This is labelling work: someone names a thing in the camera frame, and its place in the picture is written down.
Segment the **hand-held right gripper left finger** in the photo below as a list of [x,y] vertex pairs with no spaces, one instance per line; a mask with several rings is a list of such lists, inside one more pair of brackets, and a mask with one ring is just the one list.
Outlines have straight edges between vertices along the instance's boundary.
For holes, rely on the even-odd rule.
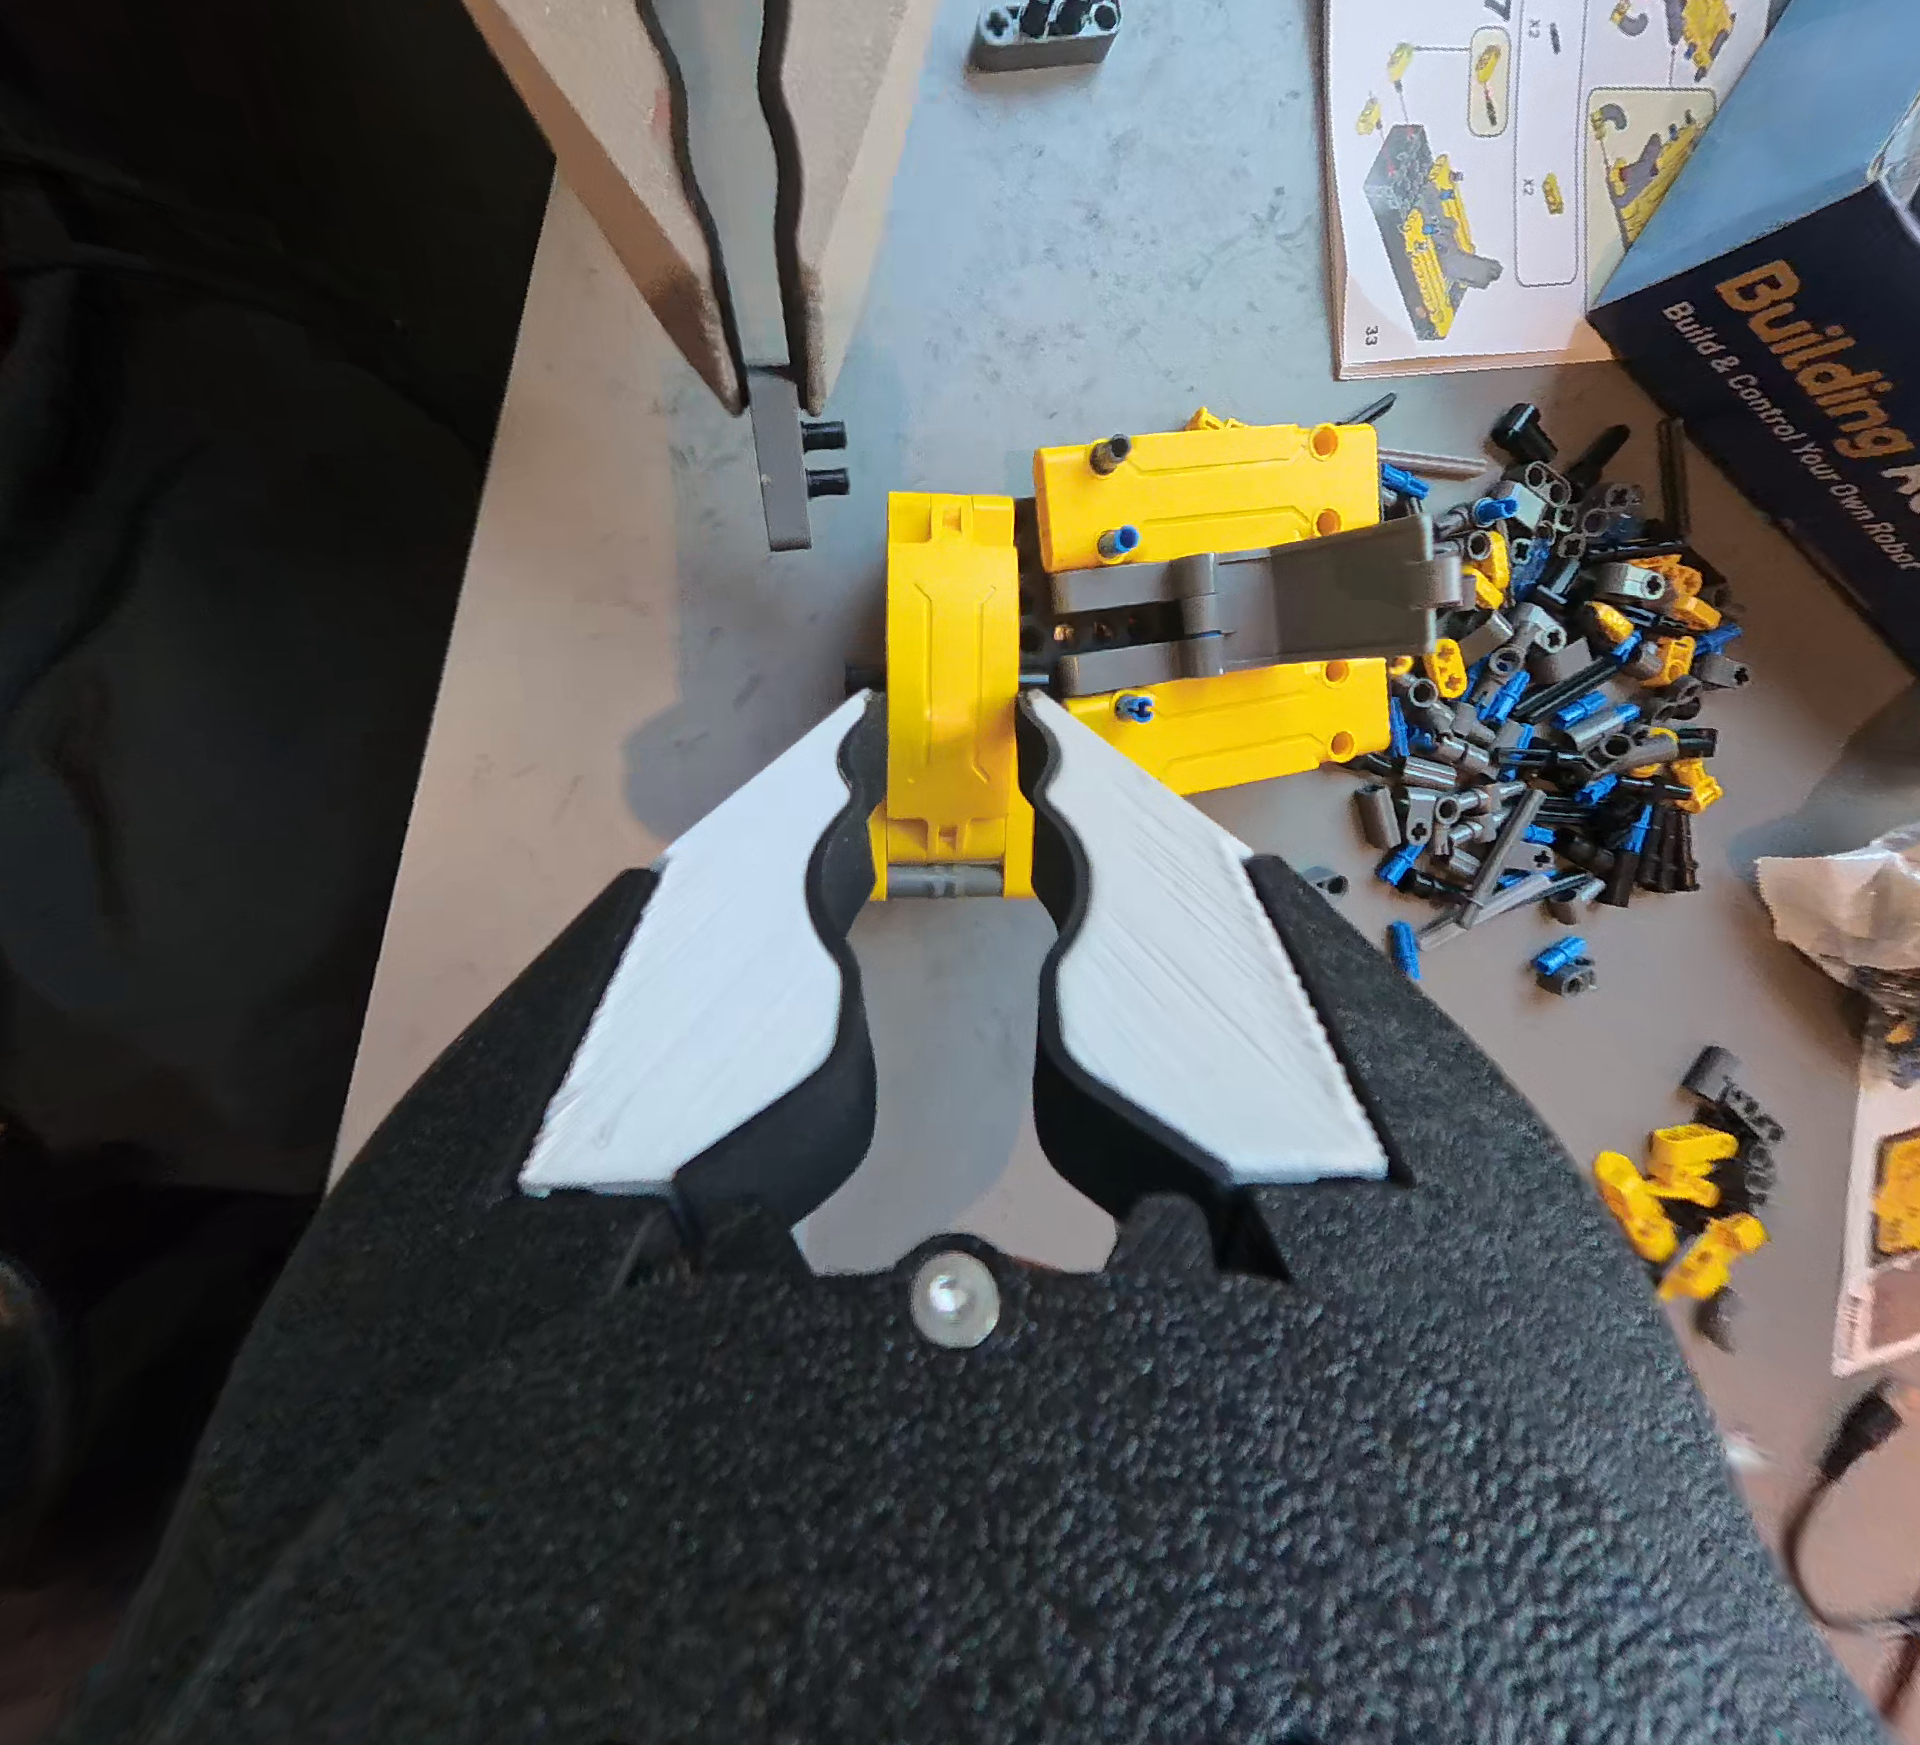
[[694,1251],[762,1214],[797,1248],[877,1130],[850,947],[877,889],[884,702],[862,692],[646,873],[646,900],[521,1164],[528,1200],[650,1202]]

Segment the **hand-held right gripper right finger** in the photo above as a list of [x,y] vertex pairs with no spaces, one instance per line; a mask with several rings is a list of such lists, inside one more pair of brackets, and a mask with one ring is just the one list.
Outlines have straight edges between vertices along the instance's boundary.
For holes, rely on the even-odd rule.
[[1388,1151],[1260,900],[1256,855],[1041,692],[1024,695],[1044,1155],[1127,1227],[1193,1209],[1215,1260],[1276,1260],[1260,1192],[1379,1181]]

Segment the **yellow brick panel piece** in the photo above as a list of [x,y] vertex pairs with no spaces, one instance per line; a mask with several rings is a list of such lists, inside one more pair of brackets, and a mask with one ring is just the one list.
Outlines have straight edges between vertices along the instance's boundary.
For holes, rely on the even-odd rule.
[[1032,898],[1035,815],[1015,740],[1020,618],[1009,496],[886,496],[877,903]]

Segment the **small grey pin beam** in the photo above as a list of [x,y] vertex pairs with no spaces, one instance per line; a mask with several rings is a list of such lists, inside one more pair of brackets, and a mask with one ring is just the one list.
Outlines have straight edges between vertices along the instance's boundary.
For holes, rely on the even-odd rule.
[[803,550],[812,542],[812,505],[850,492],[846,429],[803,418],[793,379],[778,367],[749,367],[747,403],[767,549]]

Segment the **yellow black brick vehicle model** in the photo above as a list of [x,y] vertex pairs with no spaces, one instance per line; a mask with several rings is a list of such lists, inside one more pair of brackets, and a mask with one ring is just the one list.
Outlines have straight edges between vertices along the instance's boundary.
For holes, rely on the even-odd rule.
[[1389,747],[1388,668],[1467,582],[1369,424],[1247,424],[1035,453],[1015,505],[1020,675],[1180,794]]

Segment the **grey desk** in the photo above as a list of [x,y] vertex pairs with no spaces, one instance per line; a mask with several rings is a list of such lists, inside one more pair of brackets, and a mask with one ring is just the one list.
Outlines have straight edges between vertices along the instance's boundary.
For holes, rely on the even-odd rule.
[[[877,499],[1001,489],[1097,413],[1331,407],[1308,0],[1122,0],[1091,66],[973,75],[941,0],[832,393],[857,511],[755,540],[749,443],[555,177],[344,1138],[617,868],[834,702],[879,618]],[[630,1288],[460,1378],[405,1443],[367,1611],[425,1618],[431,1741],[1839,1741],[1881,1724],[1769,1539],[1853,1392],[1827,1372],[1852,1017],[1745,868],[1836,813],[1890,659],[1715,474],[1760,675],[1695,895],[1598,916],[1597,993],[1532,989],[1544,916],[1441,950],[1405,1038],[1441,1153],[1467,1036],[1544,1109],[1463,1288],[1384,1239],[1160,1317],[1082,1265],[1111,1221],[1020,1099],[1033,905],[872,908],[877,1144],[806,1224],[881,1266]],[[1734,1349],[1657,1299],[1592,1181],[1692,1105],[1706,1043],[1786,1127]]]

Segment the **dark grey angled beam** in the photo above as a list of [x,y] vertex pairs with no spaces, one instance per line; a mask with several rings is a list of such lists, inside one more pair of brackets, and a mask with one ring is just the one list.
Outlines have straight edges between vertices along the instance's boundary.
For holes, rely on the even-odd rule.
[[1020,0],[980,9],[966,53],[973,75],[1091,66],[1111,51],[1122,0]]

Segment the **pile of small bricks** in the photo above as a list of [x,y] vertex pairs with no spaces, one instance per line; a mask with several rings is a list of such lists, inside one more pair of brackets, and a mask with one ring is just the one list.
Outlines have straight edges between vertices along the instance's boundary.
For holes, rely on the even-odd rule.
[[1379,884],[1419,903],[1383,949],[1418,982],[1494,921],[1549,924],[1525,974],[1597,985],[1580,924],[1700,889],[1697,827],[1724,796],[1709,708],[1749,682],[1727,577],[1692,542],[1692,437],[1655,432],[1655,484],[1614,477],[1626,425],[1579,455],[1514,403],[1498,479],[1444,508],[1435,542],[1465,567],[1428,653],[1393,661],[1383,750],[1352,757],[1352,807]]

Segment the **cluster of yellow bricks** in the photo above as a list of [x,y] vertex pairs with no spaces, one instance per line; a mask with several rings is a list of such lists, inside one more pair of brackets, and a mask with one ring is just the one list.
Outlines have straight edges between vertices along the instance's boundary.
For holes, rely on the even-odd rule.
[[1692,1334],[1730,1353],[1732,1274],[1769,1243],[1786,1127],[1720,1043],[1700,1047],[1680,1089],[1692,1112],[1646,1134],[1640,1155],[1598,1151],[1592,1181],[1657,1299],[1690,1306]]

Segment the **person's black trousers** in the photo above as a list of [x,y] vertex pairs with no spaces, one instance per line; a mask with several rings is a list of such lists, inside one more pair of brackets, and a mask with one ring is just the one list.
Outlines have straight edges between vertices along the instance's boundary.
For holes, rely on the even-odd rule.
[[3,0],[3,1585],[320,1198],[553,155],[458,0]]

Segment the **crumpled clear plastic bag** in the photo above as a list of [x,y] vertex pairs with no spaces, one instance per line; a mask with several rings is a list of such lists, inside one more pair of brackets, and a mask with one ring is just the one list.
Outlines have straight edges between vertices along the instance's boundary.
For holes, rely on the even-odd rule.
[[1827,857],[1765,857],[1756,889],[1777,940],[1847,970],[1918,969],[1918,825]]

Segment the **building instruction booklet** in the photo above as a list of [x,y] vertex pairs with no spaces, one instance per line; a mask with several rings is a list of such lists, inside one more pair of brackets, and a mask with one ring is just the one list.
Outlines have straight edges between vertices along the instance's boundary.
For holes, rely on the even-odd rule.
[[1324,0],[1337,377],[1589,361],[1771,0]]

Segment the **sticker sheet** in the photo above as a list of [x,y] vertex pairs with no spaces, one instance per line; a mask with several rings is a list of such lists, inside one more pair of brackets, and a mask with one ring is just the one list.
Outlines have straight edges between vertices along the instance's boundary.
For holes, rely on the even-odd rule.
[[1847,1164],[1831,1371],[1890,1367],[1918,1349],[1916,1042],[1868,1029]]

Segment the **blue cardboard box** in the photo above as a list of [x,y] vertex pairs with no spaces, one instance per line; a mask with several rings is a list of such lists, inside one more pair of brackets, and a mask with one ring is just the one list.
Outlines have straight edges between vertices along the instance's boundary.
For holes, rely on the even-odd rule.
[[1918,661],[1918,0],[1792,0],[1589,318]]

